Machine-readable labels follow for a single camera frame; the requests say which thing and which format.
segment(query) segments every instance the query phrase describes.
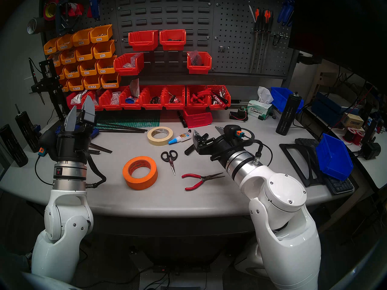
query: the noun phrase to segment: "wall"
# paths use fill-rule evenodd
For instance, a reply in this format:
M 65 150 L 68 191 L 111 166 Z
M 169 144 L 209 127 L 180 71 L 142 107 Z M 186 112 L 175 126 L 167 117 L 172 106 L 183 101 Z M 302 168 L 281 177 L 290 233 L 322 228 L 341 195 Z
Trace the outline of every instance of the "wall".
M 29 35 L 27 23 L 32 17 L 38 17 L 39 0 L 25 0 L 9 17 L 0 31 L 0 127 L 9 124 L 22 147 L 27 145 L 22 133 L 16 124 L 17 111 L 15 103 L 20 111 L 27 111 L 32 124 L 40 124 L 44 127 L 54 109 L 50 97 L 43 93 L 46 105 L 43 105 L 38 94 L 29 94 L 33 82 L 24 79 L 31 77 L 28 57 L 38 63 L 44 60 L 44 53 L 40 34 Z M 3 154 L 11 161 L 8 154 Z

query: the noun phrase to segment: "cardboard box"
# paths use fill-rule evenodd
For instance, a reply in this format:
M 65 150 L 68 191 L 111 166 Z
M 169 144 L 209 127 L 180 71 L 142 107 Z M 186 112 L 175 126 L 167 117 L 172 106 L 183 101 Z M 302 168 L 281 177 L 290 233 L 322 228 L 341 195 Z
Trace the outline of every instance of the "cardboard box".
M 343 118 L 341 118 L 341 123 L 347 128 L 360 129 L 363 125 L 363 120 L 358 115 L 344 113 Z
M 247 113 L 261 120 L 265 120 L 271 113 L 272 109 L 272 104 L 265 104 L 255 100 L 250 101 L 247 105 Z

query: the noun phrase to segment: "workbench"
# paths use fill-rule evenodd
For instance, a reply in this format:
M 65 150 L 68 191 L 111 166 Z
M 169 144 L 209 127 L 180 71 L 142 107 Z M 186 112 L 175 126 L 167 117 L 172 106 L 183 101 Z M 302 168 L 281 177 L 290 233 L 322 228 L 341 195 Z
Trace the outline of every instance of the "workbench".
M 220 134 L 215 126 L 224 127 L 226 124 L 239 124 L 252 131 L 256 139 L 261 140 L 271 148 L 273 161 L 270 168 L 273 171 L 286 173 L 301 181 L 279 144 L 294 143 L 295 138 L 312 138 L 312 136 L 301 128 L 290 128 L 286 136 L 276 134 L 276 127 L 281 115 L 277 111 L 274 111 L 274 114 L 276 119 L 269 117 L 265 121 L 261 121 L 250 116 L 249 120 L 244 123 L 229 119 L 229 110 L 212 111 L 212 124 L 192 129 L 192 133 L 193 130 L 196 130 L 201 135 L 208 133 L 209 138 L 216 138 Z M 160 126 L 171 128 L 174 136 L 188 130 L 183 128 L 176 111 L 162 111 Z M 199 155 L 196 151 L 189 156 L 184 154 L 184 151 L 192 145 L 192 140 L 158 147 L 148 142 L 146 133 L 100 133 L 93 139 L 93 143 L 113 151 L 111 154 L 101 152 L 100 155 L 92 155 L 97 168 L 107 178 L 107 181 L 98 188 L 87 189 L 88 203 L 94 215 L 131 218 L 203 218 L 235 217 L 249 214 L 249 199 L 240 192 L 238 186 L 226 174 L 219 162 L 211 162 L 210 156 Z M 173 175 L 169 163 L 160 158 L 163 151 L 171 149 L 178 152 L 178 158 L 174 162 L 176 176 Z M 246 149 L 255 153 L 258 146 L 253 144 Z M 26 200 L 46 205 L 50 197 L 51 187 L 40 182 L 35 175 L 34 165 L 37 154 L 32 153 L 29 146 L 24 151 L 29 158 L 28 164 L 19 168 L 14 162 L 1 180 L 0 188 Z M 150 188 L 136 191 L 127 186 L 122 175 L 122 168 L 130 159 L 142 155 L 155 160 L 158 179 Z M 270 152 L 264 148 L 260 162 L 268 164 L 269 160 Z M 37 172 L 46 182 L 51 182 L 53 179 L 54 163 L 47 155 L 40 158 L 37 164 Z M 182 179 L 183 174 L 194 173 L 203 176 L 218 172 L 224 172 L 225 177 L 207 181 L 191 192 L 184 190 L 185 187 L 195 185 L 198 179 Z M 99 180 L 99 177 L 88 168 L 87 183 Z M 306 191 L 308 206 L 348 195 L 332 195 L 325 185 L 311 186 L 306 188 Z

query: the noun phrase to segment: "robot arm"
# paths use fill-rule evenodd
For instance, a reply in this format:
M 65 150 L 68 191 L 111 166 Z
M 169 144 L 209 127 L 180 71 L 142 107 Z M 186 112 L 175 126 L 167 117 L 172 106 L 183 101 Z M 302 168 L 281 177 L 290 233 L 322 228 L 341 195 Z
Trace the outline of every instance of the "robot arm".
M 258 244 L 250 247 L 244 259 L 261 262 L 261 266 L 248 266 L 245 271 L 267 274 L 278 289 L 317 289 L 321 247 L 316 224 L 305 206 L 306 191 L 293 177 L 259 163 L 259 140 L 253 141 L 260 144 L 255 155 L 244 150 L 252 141 L 236 137 L 239 130 L 239 126 L 227 125 L 217 139 L 202 141 L 195 136 L 193 142 L 200 155 L 218 160 L 250 199 Z

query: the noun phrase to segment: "screwdriver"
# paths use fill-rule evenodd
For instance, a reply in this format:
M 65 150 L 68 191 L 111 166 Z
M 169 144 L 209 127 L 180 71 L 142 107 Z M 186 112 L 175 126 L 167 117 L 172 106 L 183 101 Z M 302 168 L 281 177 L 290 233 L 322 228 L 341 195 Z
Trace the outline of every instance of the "screwdriver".
M 257 49 L 257 40 L 258 40 L 258 33 L 260 31 L 260 28 L 262 28 L 261 10 L 259 8 L 257 8 L 255 10 L 254 45 L 253 45 L 253 51 L 251 52 L 251 60 L 250 60 L 250 70 L 249 70 L 249 73 L 251 73 L 252 70 L 253 70 L 255 51 Z
M 271 33 L 271 28 L 273 26 L 273 17 L 274 17 L 273 11 L 265 10 L 263 13 L 263 17 L 264 17 L 263 29 L 264 29 L 264 32 L 267 33 L 267 41 L 266 41 L 265 53 L 263 54 L 263 60 L 262 60 L 260 73 L 262 73 L 263 65 L 265 64 L 267 47 L 269 46 L 269 37 L 270 37 L 270 33 Z

